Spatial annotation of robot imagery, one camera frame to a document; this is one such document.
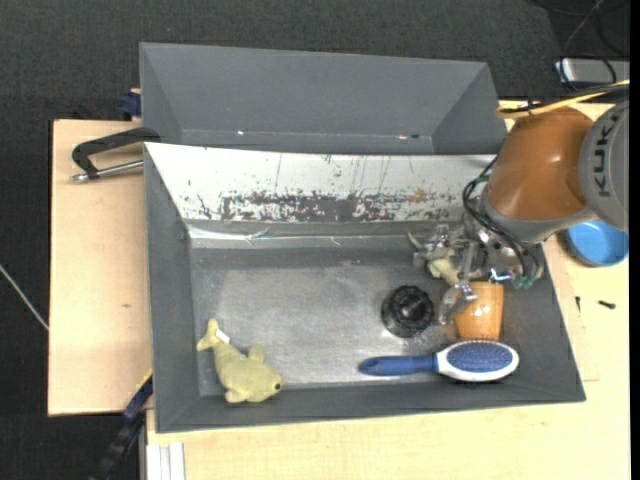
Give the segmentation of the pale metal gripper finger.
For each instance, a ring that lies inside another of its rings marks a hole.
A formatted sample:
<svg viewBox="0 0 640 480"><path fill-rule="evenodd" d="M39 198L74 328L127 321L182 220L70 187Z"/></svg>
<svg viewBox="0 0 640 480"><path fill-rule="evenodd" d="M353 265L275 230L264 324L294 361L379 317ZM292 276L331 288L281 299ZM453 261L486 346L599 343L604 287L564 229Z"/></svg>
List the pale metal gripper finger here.
<svg viewBox="0 0 640 480"><path fill-rule="evenodd" d="M441 325L449 325L453 322L454 317L465 306L477 299L470 281L459 282L449 287L443 294L438 306L438 323Z"/></svg>
<svg viewBox="0 0 640 480"><path fill-rule="evenodd" d="M415 248L415 263L451 260L456 264L462 260L466 250L466 230L462 224L436 224L426 231L413 234L412 245Z"/></svg>

